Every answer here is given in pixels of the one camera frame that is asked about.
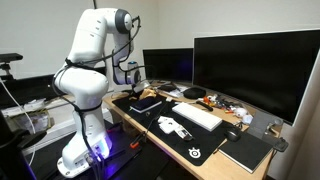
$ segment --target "white robotic arm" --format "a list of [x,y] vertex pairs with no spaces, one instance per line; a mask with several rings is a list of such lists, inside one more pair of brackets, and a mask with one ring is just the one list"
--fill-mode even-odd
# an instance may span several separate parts
[[109,82],[105,75],[93,68],[102,58],[107,34],[113,34],[113,79],[116,84],[136,84],[140,73],[135,62],[128,63],[128,70],[120,68],[121,58],[133,51],[130,14],[121,9],[88,9],[77,26],[70,54],[63,67],[56,73],[54,84],[63,92],[75,97],[73,117],[77,132],[63,149],[57,166],[62,175],[72,178],[89,168],[86,157],[99,154],[106,158],[112,143],[106,133],[101,102]]

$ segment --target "wooden desk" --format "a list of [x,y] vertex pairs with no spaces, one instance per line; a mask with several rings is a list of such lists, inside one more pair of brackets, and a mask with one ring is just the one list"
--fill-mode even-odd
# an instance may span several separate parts
[[[113,109],[116,113],[118,113],[124,120],[129,122],[132,126],[138,129],[140,132],[146,131],[141,124],[131,118],[128,114],[124,113],[121,109],[115,106],[112,101],[126,96],[125,94],[122,95],[113,95],[106,97],[104,102],[109,105],[111,109]],[[179,98],[175,99],[178,101],[185,101],[185,102],[192,102],[192,100],[186,98]],[[239,119],[233,114],[226,114],[223,110],[215,108],[212,114],[229,121],[231,123],[237,122]],[[181,166],[187,169],[190,173],[192,173],[198,179],[205,179],[205,180],[214,180],[214,179],[264,179],[266,173],[268,171],[269,162],[271,159],[272,153],[270,153],[264,161],[259,165],[259,167],[255,170],[253,174],[250,174],[245,169],[234,163],[232,160],[217,152],[215,154],[211,154],[210,157],[201,165],[201,166],[194,166],[184,157],[182,157],[179,153],[173,150],[170,146],[152,134],[150,131],[147,134],[147,137],[155,143],[159,148],[161,148],[164,152],[166,152],[169,156],[171,156],[175,161],[177,161]]]

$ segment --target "monitor screen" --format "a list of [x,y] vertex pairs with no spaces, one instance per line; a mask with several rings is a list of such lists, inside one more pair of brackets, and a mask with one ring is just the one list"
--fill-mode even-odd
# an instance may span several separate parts
[[192,82],[193,48],[143,50],[147,80]]
[[194,85],[294,122],[320,30],[196,38],[194,43]]

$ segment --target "white wall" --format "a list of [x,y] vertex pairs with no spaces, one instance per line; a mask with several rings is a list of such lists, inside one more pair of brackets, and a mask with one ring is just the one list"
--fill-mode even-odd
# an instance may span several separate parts
[[[1,0],[0,54],[15,52],[24,56],[23,60],[10,63],[13,76],[20,79],[54,74],[70,52],[81,14],[85,9],[93,7],[92,0]],[[143,65],[142,49],[159,46],[157,1],[97,0],[97,7],[121,8],[127,10],[132,17],[141,17],[142,27],[134,40],[135,51],[129,60]],[[113,46],[113,37],[108,35],[106,55],[111,53]],[[107,62],[110,75],[111,59]],[[112,86],[116,87],[116,91],[128,87],[112,83],[110,89],[113,89]]]
[[[160,47],[193,47],[194,38],[203,36],[319,29],[319,6],[318,0],[159,0]],[[291,175],[294,174],[291,172],[293,164],[296,174],[312,172],[313,175],[318,173],[320,176],[316,169],[320,162],[308,158],[309,166],[304,167],[304,164],[300,163],[302,156],[308,153],[303,149],[299,151],[300,146],[304,145],[308,147],[308,151],[311,150],[314,152],[312,154],[316,154],[318,149],[310,148],[320,146],[318,141],[314,145],[308,143],[317,140],[310,133],[306,138],[311,139],[307,142],[306,139],[303,140],[310,119],[319,117],[319,113],[315,110],[320,94],[318,91],[320,86],[316,82],[319,76],[317,73],[295,126],[283,127],[281,136],[289,141],[290,145],[285,153],[278,153],[271,163],[268,175],[275,179],[287,179],[289,175],[293,178]],[[319,125],[319,123],[319,120],[312,120],[312,124]],[[320,136],[319,132],[312,129],[312,132],[316,133],[315,136]]]

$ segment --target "mouse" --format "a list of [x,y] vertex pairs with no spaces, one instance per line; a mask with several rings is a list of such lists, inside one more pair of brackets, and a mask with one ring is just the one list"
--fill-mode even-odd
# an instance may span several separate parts
[[227,130],[225,136],[229,141],[237,142],[241,138],[240,131],[241,130],[239,128],[231,128]]

